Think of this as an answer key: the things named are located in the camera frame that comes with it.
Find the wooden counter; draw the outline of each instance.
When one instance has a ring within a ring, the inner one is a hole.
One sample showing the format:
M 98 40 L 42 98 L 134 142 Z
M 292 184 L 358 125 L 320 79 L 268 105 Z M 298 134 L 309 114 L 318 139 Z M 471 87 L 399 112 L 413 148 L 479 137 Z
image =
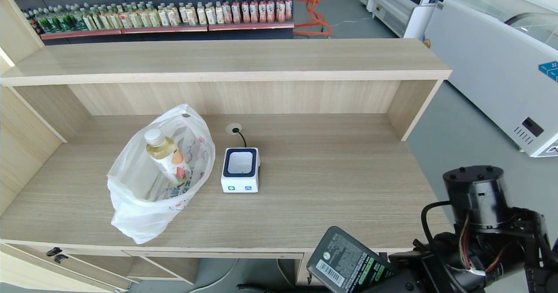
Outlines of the wooden counter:
M 2 73 L 0 158 L 10 167 L 1 170 L 9 194 L 0 230 L 12 256 L 101 291 L 142 279 L 194 283 L 200 257 L 297 259 L 303 283 L 332 225 L 379 252 L 422 238 L 420 210 L 435 197 L 401 140 L 450 71 L 419 41 L 43 47 L 27 35 L 39 45 L 24 52 L 10 43 L 20 33 L 4 34 L 15 66 Z M 110 225 L 106 173 L 133 134 L 181 103 L 207 121 L 213 172 L 159 237 L 136 245 Z M 225 148 L 241 144 L 225 132 L 231 122 L 261 152 L 257 194 L 221 191 Z M 441 211 L 429 219 L 435 233 L 450 228 Z M 68 259 L 53 263 L 53 247 Z

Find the counter top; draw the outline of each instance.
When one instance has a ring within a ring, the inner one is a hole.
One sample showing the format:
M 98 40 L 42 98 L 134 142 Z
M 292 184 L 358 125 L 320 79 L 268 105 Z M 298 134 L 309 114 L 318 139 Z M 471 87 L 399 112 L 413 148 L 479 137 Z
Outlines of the counter top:
M 4 86 L 300 80 L 431 80 L 448 66 L 416 39 L 142 41 L 47 46 Z
M 337 225 L 372 249 L 408 249 L 435 196 L 385 114 L 204 116 L 216 146 L 209 180 L 159 237 L 136 245 L 110 225 L 106 173 L 155 116 L 94 116 L 50 157 L 0 217 L 6 242 L 196 252 L 307 252 Z M 226 134 L 243 125 L 261 152 L 260 192 L 224 194 Z M 435 209 L 433 233 L 451 227 Z

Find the blue logo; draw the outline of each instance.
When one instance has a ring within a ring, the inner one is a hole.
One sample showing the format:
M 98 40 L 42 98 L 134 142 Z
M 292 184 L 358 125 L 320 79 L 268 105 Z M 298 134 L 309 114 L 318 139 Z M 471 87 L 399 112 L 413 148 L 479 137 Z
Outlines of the blue logo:
M 558 82 L 558 61 L 540 64 L 538 70 Z

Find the chest freezer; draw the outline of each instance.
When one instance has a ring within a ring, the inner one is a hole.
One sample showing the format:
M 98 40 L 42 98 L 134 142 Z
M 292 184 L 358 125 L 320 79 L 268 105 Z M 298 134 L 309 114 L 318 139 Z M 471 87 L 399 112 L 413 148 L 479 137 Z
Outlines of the chest freezer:
M 519 148 L 558 156 L 558 14 L 523 0 L 440 0 L 423 39 Z

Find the cabinet door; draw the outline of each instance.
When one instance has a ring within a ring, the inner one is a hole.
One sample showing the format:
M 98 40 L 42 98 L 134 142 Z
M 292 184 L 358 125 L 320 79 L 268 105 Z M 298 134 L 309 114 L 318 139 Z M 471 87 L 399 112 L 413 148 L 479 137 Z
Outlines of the cabinet door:
M 60 269 L 5 245 L 0 245 L 0 282 L 34 290 L 114 291 L 111 286 Z

